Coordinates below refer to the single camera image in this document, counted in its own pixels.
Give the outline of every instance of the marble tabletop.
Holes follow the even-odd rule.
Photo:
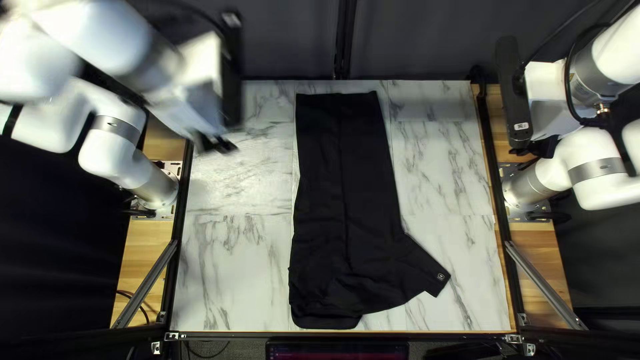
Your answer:
[[[353,331],[508,331],[493,209],[468,81],[251,81],[239,151],[196,155],[170,328],[296,332],[287,285],[299,170],[295,94],[375,90],[405,231],[450,273]]]

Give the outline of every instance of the black trousers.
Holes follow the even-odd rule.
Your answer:
[[[298,94],[296,136],[294,323],[352,329],[422,291],[437,296],[450,275],[404,233],[376,92]]]

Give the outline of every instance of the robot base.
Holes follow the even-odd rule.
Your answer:
[[[518,165],[520,163],[498,163],[498,169],[500,170],[501,178],[508,178],[511,176],[515,176],[516,172],[518,172]],[[543,200],[534,205],[535,210],[533,211],[523,211],[514,206],[509,205],[506,201],[504,202],[504,207],[507,209],[507,217],[509,218],[509,222],[550,222],[550,219],[540,218],[534,220],[527,219],[527,213],[548,213],[551,212],[551,206],[549,205],[548,200]]]
[[[182,175],[182,161],[160,161],[164,165],[163,171],[169,175],[171,179],[174,181],[180,180],[180,175]],[[156,216],[153,218],[148,218],[145,216],[133,215],[131,218],[133,220],[142,220],[142,221],[173,221],[176,212],[174,200],[171,204],[167,204],[165,207],[156,210]],[[131,202],[131,209],[133,210],[148,210],[145,207],[144,201],[141,199],[135,199]]]

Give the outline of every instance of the sticker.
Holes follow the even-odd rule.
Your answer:
[[[528,122],[521,122],[519,124],[515,124],[513,126],[513,128],[516,129],[516,130],[528,129],[529,128],[529,123]]]

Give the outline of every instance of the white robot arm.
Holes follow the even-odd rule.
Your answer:
[[[577,53],[570,73],[579,115],[609,111],[618,94],[640,82],[640,7],[598,35]],[[503,183],[505,201],[524,211],[573,187],[581,207],[613,208],[640,201],[640,177],[630,177],[611,135],[582,127],[569,113],[564,95],[564,60],[532,62],[525,70],[534,134],[532,140],[560,135],[551,159],[540,159]],[[623,129],[623,141],[640,170],[640,120]]]
[[[0,130],[52,152],[77,142],[95,114],[78,162],[132,191],[148,209],[171,205],[176,181],[136,148],[145,124],[137,107],[74,76],[79,58],[147,101],[192,140],[224,133],[221,39],[204,34],[175,48],[122,0],[9,0],[0,20]]]

